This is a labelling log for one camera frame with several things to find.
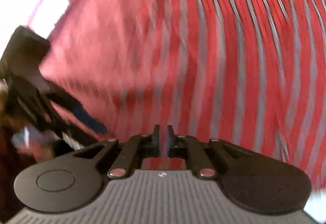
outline red fabric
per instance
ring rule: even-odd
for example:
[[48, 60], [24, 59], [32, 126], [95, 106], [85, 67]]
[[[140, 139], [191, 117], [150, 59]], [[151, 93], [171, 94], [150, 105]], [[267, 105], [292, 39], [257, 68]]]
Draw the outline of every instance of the red fabric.
[[165, 148], [172, 124], [282, 158], [320, 188], [325, 22], [325, 0], [72, 0], [40, 69], [121, 141], [160, 124]]

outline round black cover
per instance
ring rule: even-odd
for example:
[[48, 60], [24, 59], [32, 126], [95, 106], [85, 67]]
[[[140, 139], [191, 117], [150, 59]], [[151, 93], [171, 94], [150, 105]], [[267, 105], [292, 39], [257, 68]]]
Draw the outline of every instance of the round black cover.
[[102, 178], [92, 160], [62, 156], [25, 169], [14, 188], [27, 207], [60, 213], [91, 202], [102, 189]]
[[264, 215], [303, 209], [311, 192], [310, 180], [303, 171], [263, 156], [236, 160], [221, 177], [221, 183], [236, 205]]

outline white logo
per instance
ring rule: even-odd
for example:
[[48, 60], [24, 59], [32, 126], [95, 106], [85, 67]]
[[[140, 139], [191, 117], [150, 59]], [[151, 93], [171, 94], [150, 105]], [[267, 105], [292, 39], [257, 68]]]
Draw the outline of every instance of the white logo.
[[159, 174], [159, 177], [165, 177], [165, 176], [167, 176], [167, 174], [166, 174], [165, 172], [161, 172], [161, 173]]

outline screw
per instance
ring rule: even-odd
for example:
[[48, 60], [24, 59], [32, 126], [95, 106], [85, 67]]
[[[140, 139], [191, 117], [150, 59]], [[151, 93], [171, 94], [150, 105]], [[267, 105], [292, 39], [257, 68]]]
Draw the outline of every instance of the screw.
[[203, 177], [212, 177], [213, 175], [215, 175], [215, 170], [210, 168], [204, 168], [199, 171], [199, 174]]
[[125, 174], [126, 174], [126, 170], [121, 168], [112, 169], [110, 172], [110, 175], [113, 177], [122, 177]]

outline red striped cloth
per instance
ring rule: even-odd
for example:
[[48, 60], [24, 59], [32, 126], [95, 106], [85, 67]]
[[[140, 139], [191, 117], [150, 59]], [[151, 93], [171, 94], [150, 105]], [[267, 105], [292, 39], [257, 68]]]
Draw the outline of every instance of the red striped cloth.
[[74, 0], [40, 69], [121, 141], [172, 124], [323, 188], [325, 23], [325, 0]]

